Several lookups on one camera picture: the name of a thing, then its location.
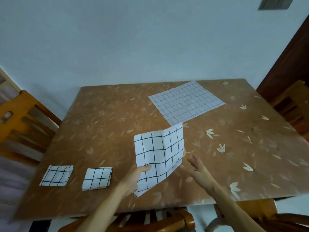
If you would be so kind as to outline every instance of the wall switch plate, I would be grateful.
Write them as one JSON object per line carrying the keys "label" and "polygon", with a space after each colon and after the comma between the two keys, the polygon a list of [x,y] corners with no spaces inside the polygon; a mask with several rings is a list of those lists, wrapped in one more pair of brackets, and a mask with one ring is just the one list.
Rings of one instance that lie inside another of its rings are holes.
{"label": "wall switch plate", "polygon": [[287,10],[293,0],[262,0],[258,10]]}

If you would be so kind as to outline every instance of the grid fabric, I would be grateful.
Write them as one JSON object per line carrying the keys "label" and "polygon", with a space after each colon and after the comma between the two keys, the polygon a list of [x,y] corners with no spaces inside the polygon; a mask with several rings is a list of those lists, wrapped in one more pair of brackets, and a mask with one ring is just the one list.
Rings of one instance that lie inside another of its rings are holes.
{"label": "grid fabric", "polygon": [[88,168],[83,181],[82,190],[107,188],[111,181],[112,167]]}
{"label": "grid fabric", "polygon": [[133,194],[139,197],[166,179],[181,164],[184,150],[182,123],[163,131],[135,135],[134,146],[137,166],[152,165],[137,182]]}
{"label": "grid fabric", "polygon": [[152,103],[170,125],[193,119],[224,102],[196,81],[149,96]]}
{"label": "grid fabric", "polygon": [[40,182],[40,186],[64,187],[72,171],[73,165],[50,165]]}

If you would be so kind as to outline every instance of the white wall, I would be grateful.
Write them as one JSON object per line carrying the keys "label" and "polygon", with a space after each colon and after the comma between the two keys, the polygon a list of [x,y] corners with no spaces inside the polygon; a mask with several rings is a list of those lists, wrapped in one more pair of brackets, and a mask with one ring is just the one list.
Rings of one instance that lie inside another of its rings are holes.
{"label": "white wall", "polygon": [[0,0],[0,66],[61,119],[81,86],[246,78],[260,84],[309,0]]}

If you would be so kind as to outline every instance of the brown tablecloth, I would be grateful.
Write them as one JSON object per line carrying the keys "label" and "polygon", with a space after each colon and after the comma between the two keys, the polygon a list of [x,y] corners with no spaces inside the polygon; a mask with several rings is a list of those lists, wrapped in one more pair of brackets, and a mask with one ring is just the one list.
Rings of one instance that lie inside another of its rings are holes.
{"label": "brown tablecloth", "polygon": [[[185,82],[80,89],[22,199],[15,219],[89,214],[135,163],[133,136],[170,125],[148,96]],[[226,104],[183,124],[194,153],[235,200],[309,192],[309,145],[244,79],[198,81]],[[210,138],[206,131],[213,129]],[[217,150],[225,144],[225,152]],[[39,186],[49,165],[74,165],[65,187]],[[82,191],[87,168],[112,166],[107,189]],[[213,203],[181,169],[119,212]]]}

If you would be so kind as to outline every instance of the right hand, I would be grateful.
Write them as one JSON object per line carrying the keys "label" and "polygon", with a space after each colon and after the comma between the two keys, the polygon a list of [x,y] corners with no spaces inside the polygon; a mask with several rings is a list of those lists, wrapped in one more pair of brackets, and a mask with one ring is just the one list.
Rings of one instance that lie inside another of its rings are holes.
{"label": "right hand", "polygon": [[203,189],[205,189],[206,192],[210,195],[211,191],[214,188],[216,180],[212,177],[212,175],[204,166],[200,158],[198,158],[195,155],[192,155],[192,157],[189,157],[187,160],[195,169],[194,170],[189,169],[183,165],[180,165],[180,168],[182,168],[191,177],[193,177],[196,183],[199,184]]}

